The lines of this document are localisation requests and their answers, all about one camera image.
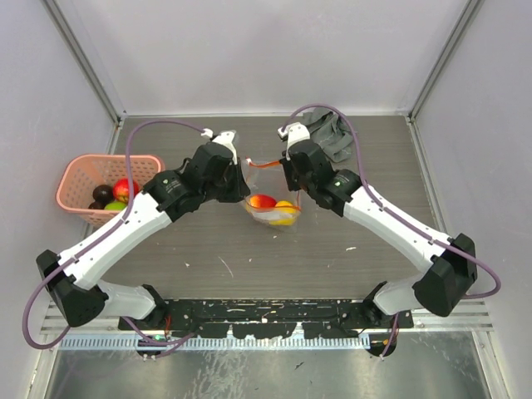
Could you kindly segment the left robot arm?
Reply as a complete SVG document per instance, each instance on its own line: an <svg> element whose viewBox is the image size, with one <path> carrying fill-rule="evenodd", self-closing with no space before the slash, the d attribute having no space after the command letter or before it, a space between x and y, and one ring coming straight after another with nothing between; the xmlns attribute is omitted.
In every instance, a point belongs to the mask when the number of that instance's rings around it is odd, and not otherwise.
<svg viewBox="0 0 532 399"><path fill-rule="evenodd" d="M179 169L154 175L133 199L131 210L121 211L68 250L43 251L37 256L37 268L69 327L111 315L157 329L166 320L160 295L147 285L107 283L103 275L135 246L203 203L238 203L247 195L234 145L215 138L200 145Z"/></svg>

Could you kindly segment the pink plastic basket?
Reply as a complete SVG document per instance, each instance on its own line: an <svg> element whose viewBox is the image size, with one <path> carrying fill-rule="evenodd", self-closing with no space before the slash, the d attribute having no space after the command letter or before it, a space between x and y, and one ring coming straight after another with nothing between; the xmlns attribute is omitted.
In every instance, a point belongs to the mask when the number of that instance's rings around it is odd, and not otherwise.
<svg viewBox="0 0 532 399"><path fill-rule="evenodd" d="M67 213L75 214L99 228L120 211L88 209L94 199L92 191L98 185L114 186L126 177L124 155L80 155L67 166L56 194L57 204Z"/></svg>

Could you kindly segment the clear zip top bag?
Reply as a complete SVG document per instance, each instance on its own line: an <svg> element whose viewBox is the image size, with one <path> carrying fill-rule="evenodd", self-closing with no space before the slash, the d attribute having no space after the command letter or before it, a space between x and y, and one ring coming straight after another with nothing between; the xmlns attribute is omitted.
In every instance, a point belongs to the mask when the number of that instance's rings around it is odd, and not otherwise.
<svg viewBox="0 0 532 399"><path fill-rule="evenodd" d="M294 229L297 221L292 226L273 226L269 221L275 216L274 208L271 209L252 209L247 205L248 198L251 195L263 194L269 195L277 200L286 200L297 206L302 211L300 204L299 192L289 191L283 173L281 163L276 161L258 162L246 158L243 163L244 180L250 188L250 195L243 201L243 207L246 212L257 222L275 229Z"/></svg>

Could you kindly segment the yellow lemon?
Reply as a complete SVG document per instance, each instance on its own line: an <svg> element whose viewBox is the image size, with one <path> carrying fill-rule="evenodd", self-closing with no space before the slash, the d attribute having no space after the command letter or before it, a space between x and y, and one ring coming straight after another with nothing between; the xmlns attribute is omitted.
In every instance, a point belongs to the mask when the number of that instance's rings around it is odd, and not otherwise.
<svg viewBox="0 0 532 399"><path fill-rule="evenodd" d="M292 226L300 214L299 208L286 200L277 202L274 211L275 216L269 221L273 226Z"/></svg>

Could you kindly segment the red yellow mango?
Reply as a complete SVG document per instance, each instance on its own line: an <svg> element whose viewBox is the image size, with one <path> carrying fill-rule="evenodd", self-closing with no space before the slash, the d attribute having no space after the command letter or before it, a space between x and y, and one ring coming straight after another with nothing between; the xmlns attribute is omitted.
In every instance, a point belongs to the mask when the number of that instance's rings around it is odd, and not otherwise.
<svg viewBox="0 0 532 399"><path fill-rule="evenodd" d="M252 209L271 209L277 204L277 200L269 195L256 194L248 198L247 205Z"/></svg>

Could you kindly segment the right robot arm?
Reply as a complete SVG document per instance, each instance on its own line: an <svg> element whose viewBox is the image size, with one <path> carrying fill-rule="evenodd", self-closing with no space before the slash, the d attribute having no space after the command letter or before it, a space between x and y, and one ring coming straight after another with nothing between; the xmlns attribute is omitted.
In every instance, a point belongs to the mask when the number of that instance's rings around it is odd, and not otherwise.
<svg viewBox="0 0 532 399"><path fill-rule="evenodd" d="M447 317L476 281L471 238L449 237L412 218L355 172L334 169L312 140L289 146L281 164L290 190L303 190L318 206L369 229L416 267L416 275L379 283L364 298L362 313L373 327L384 327L395 314L420 308Z"/></svg>

